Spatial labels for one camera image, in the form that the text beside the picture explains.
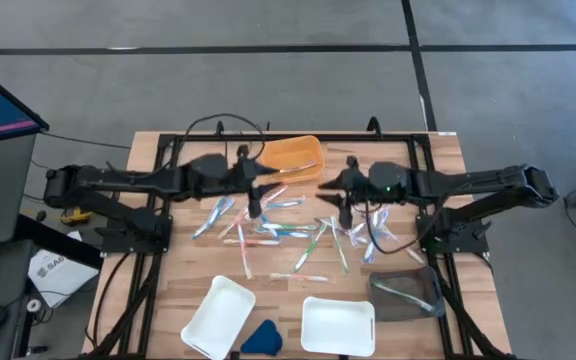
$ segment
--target wooden table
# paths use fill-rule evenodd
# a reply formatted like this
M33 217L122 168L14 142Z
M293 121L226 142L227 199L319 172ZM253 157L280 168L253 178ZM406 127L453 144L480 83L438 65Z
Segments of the wooden table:
M135 134L132 151L128 160L128 169L151 171L154 164L159 132L139 132ZM454 134L429 133L435 168L445 173L461 173L465 165ZM239 144L230 143L229 160ZM252 144L251 154L258 149ZM367 173L375 161L394 161L410 166L408 151L401 143L322 143L326 166L321 181L336 177L345 167L346 157L354 155L359 159L360 167ZM184 146L180 163L207 152L223 152L223 143L192 143ZM276 210L268 213L271 221L279 223L312 224L315 216L336 215L336 209L314 198L318 181L309 181L290 185L280 197L298 197L305 195L306 204L290 210ZM471 201L470 196L451 198L447 206L458 207ZM123 194L121 200L130 206L145 203L145 195ZM342 245L348 259L350 274L343 276L339 254L333 247L332 234L328 231L320 239L319 245L300 273L325 275L336 280L336 284L321 284L304 281L269 281L271 272L286 273L291 264L307 247L307 241L286 238L280 247L249 247L248 256L255 279L247 280L237 246L224 245L217 234L244 206L243 197L237 197L235 210L230 210L220 219L215 228L205 232L199 239L191 240L191 234L208 217L217 199L201 202L189 200L174 203L171 214L174 217L174 231L169 252L163 256L160 279L157 289L155 311L153 314L151 338L148 346L148 358L202 358L199 353L186 346L180 340L180 331L190 321L197 307L206 295L211 280L216 275L224 275L253 291L257 297L254 310L241 331L234 348L245 341L265 319L277 324L283 337L284 346L279 357L283 358L333 358L327 354L305 352L300 343L302 303L308 296L327 299L367 300L367 277L375 271L393 271L418 268L405 251L394 255L382 255L376 252L376 262L363 265L361 257L365 246L353 248L347 238L342 237ZM413 239L416 235L414 217L415 206L390 207L389 228L402 241ZM244 230L250 233L252 224L246 224ZM231 230L226 238L237 239L236 231ZM412 247L418 251L418 245ZM120 255L108 257L100 274L97 302L110 271ZM113 280L103 303L99 334L105 335L115 324L126 306L127 294L133 272L134 255L122 265ZM510 351L510 345L504 327L499 302L490 270L473 255L455 256L458 276L461 284L464 304L467 311L488 338L502 351ZM452 311L449 322L455 352L460 352L459 332ZM140 330L141 313L138 313L132 329L130 351L136 351ZM89 329L92 329L91 316ZM441 359L443 350L439 326L434 318L389 322L376 324L377 346L373 358L379 359ZM86 341L83 351L89 351L91 344Z

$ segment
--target floor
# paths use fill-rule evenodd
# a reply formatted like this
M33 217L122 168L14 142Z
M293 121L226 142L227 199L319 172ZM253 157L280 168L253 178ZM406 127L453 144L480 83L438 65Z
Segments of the floor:
M576 44L573 0L411 3L422 49ZM408 39L402 3L393 0L0 0L0 49ZM423 105L409 52L0 55L0 83L51 132L122 145L134 131L183 130L224 111L270 121L275 130L358 130L374 115L385 130L456 131L470 171L530 163L567 194L576 189L576 51L554 48L424 51L432 104ZM422 106L434 117L424 117ZM126 159L126 151L43 136L34 153L51 167ZM33 167L26 192L38 196L43 184L43 171ZM23 211L39 208L26 202ZM571 215L576 219L576 210ZM576 358L576 230L562 202L492 220L492 264L514 353ZM36 358L78 354L93 296L76 295L33 330L32 343L51 348Z

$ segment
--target blue sponge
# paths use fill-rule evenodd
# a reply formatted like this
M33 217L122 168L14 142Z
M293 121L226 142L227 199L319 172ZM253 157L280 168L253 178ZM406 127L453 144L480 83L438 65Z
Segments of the blue sponge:
M264 320L257 330L250 335L248 340L241 345L241 352L276 356L282 346L283 340L277 331L275 323L271 320Z

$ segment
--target orange plastic basket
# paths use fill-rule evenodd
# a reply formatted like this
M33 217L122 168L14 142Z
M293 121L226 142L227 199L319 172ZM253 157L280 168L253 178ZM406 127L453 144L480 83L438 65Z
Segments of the orange plastic basket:
M269 141L266 143L260 160L262 164L277 170L294 169L310 163L315 164L307 169L267 176L269 180L283 183L316 179L325 166L319 139L312 135Z

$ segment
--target white tray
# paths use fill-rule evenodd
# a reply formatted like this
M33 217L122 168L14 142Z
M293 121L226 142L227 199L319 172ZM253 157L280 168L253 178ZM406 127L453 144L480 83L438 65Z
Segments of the white tray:
M367 301L304 300L301 346L306 351L371 356L375 352L375 308Z
M224 359L255 306L255 294L225 276L215 276L181 341L209 359Z

